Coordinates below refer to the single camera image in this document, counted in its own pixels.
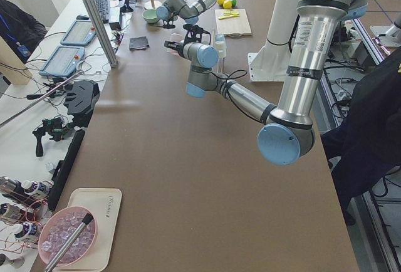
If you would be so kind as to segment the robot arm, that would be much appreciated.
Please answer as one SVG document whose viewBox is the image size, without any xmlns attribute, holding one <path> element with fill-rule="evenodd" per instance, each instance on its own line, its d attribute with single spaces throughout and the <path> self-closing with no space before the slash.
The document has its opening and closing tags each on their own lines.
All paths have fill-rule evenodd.
<svg viewBox="0 0 401 272">
<path fill-rule="evenodd" d="M 257 141 L 263 157 L 277 165 L 292 164 L 315 142 L 310 110 L 335 28 L 362 16 L 367 0 L 276 0 L 266 44 L 249 54 L 248 64 L 254 81 L 283 83 L 277 104 L 244 88 L 231 75 L 212 72 L 217 50 L 202 42 L 197 21 L 216 1 L 165 0 L 157 9 L 165 28 L 171 28 L 176 18 L 185 22 L 185 39 L 165 46 L 190 61 L 186 92 L 202 98 L 215 91 L 231 100 L 261 122 Z"/>
<path fill-rule="evenodd" d="M 174 28 L 175 17 L 182 18 L 186 23 L 196 24 L 199 15 L 207 11 L 217 0 L 195 0 L 192 4 L 188 0 L 165 0 L 156 9 L 159 20 L 164 22 L 164 28 Z"/>
</svg>

